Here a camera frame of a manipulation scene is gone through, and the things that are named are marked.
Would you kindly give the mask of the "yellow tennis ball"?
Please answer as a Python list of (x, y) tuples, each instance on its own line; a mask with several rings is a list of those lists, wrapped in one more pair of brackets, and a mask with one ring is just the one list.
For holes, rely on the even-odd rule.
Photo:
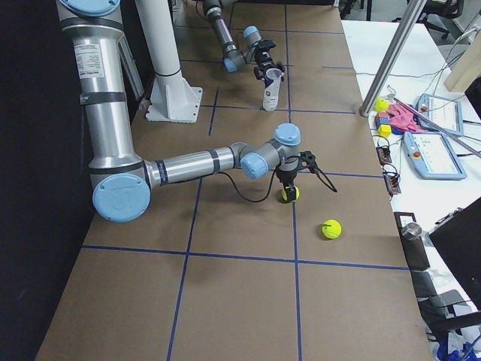
[(284, 203), (290, 203), (296, 201), (300, 196), (300, 190), (296, 186), (284, 187), (281, 190), (281, 200)]
[(337, 220), (326, 220), (320, 227), (322, 234), (327, 239), (336, 239), (342, 233), (342, 226)]

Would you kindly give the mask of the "clear tennis ball can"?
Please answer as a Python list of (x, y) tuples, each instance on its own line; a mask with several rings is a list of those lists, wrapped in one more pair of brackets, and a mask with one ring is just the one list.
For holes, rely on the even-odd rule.
[(265, 72), (265, 90), (262, 107), (266, 111), (275, 111), (277, 109), (282, 77), (283, 72), (278, 68), (269, 68)]

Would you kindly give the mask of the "spare tennis ball one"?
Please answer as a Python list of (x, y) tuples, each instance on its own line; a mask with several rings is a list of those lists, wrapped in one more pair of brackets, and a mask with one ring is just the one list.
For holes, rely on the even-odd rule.
[(377, 100), (374, 103), (373, 109), (376, 112), (387, 112), (390, 106), (390, 101), (388, 99), (385, 99), (383, 97), (378, 97)]

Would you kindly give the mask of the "yellow cube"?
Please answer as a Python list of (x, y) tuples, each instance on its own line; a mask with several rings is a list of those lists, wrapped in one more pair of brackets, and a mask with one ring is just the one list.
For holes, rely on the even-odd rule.
[(389, 124), (379, 124), (377, 127), (378, 135), (383, 138), (388, 138), (392, 133), (392, 127)]

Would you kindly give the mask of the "blue cube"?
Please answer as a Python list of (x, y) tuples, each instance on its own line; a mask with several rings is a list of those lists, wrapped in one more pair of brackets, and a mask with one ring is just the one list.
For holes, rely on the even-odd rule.
[(390, 122), (387, 118), (376, 118), (375, 125), (377, 128), (390, 126)]

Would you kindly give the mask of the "reacher grabber stick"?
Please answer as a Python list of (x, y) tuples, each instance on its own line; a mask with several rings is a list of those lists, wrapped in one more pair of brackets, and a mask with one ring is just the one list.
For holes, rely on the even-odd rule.
[[(392, 87), (388, 86), (388, 90), (389, 90), (388, 99), (394, 101), (397, 104), (400, 104), (402, 107), (404, 107), (409, 112), (411, 112), (413, 114), (413, 116), (418, 120), (418, 124), (419, 124), (420, 128), (423, 128), (423, 129), (426, 129), (426, 130), (431, 130), (431, 131), (441, 132), (445, 136), (447, 136), (448, 138), (452, 139), (456, 144), (463, 147), (469, 154), (472, 154), (472, 155), (480, 158), (480, 151), (479, 150), (474, 149), (473, 147), (471, 147), (467, 143), (464, 143), (461, 140), (461, 138), (466, 138), (465, 134), (463, 134), (463, 135), (453, 134), (450, 131), (447, 131), (446, 129), (441, 128), (437, 124), (432, 123), (428, 118), (424, 117), (421, 113), (419, 113), (417, 111), (416, 107), (413, 108), (410, 105), (408, 105), (408, 104), (402, 102), (400, 99), (398, 99), (397, 95), (396, 95), (396, 92)], [(462, 96), (459, 96), (458, 98), (451, 99), (451, 100), (458, 100), (459, 101), (460, 98), (462, 98)]]

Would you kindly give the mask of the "pink cloth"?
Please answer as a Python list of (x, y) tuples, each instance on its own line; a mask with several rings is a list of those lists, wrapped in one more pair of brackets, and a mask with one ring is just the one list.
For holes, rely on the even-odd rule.
[(387, 113), (391, 126), (402, 132), (424, 132), (415, 122), (413, 114), (400, 104), (390, 104)]

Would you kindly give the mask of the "steel cup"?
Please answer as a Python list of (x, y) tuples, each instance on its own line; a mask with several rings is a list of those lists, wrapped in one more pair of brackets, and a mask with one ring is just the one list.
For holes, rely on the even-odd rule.
[(401, 228), (401, 237), (408, 241), (415, 241), (422, 236), (422, 228), (418, 223), (410, 222)]

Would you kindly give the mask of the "teach pendant tablet lower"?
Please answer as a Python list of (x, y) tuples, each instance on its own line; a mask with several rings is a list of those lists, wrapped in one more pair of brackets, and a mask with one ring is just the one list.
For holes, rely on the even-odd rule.
[(403, 148), (422, 179), (457, 181), (467, 177), (446, 137), (439, 132), (405, 132)]

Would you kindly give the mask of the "teach pendant tablet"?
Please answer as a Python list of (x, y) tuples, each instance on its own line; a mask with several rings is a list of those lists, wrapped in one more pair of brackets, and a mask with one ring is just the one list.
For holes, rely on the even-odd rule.
[(419, 97), (416, 109), (424, 117), (441, 128), (453, 134), (464, 134), (460, 101), (423, 93)]
[(439, 132), (405, 132), (403, 148), (422, 179), (457, 181), (467, 177), (446, 137)]

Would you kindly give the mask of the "teach pendant tablet upper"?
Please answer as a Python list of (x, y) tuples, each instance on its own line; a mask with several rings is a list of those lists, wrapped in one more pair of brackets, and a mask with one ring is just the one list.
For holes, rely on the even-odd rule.
[(424, 117), (441, 128), (453, 134), (464, 134), (460, 101), (423, 93), (419, 97), (416, 109)]

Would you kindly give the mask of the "black monitor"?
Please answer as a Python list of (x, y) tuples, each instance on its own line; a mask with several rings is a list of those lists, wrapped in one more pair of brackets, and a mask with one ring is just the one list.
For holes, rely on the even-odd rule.
[(453, 211), (429, 235), (469, 299), (480, 307), (480, 200)]

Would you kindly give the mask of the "white pedestal column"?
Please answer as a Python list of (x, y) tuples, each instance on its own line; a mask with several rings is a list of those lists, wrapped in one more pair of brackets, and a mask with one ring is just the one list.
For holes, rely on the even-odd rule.
[(156, 73), (146, 118), (195, 123), (203, 89), (190, 86), (183, 77), (168, 1), (137, 0), (135, 4)]

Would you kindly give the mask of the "aluminium frame post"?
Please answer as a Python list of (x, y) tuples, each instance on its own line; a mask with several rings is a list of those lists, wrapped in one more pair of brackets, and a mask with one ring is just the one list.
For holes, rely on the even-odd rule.
[(387, 48), (380, 67), (375, 74), (373, 83), (371, 84), (368, 94), (366, 95), (362, 105), (359, 108), (359, 113), (363, 117), (367, 117), (371, 112), (377, 97), (380, 95), (391, 70), (412, 31), (414, 24), (419, 18), (426, 0), (410, 1), (400, 23), (393, 35), (393, 38)]

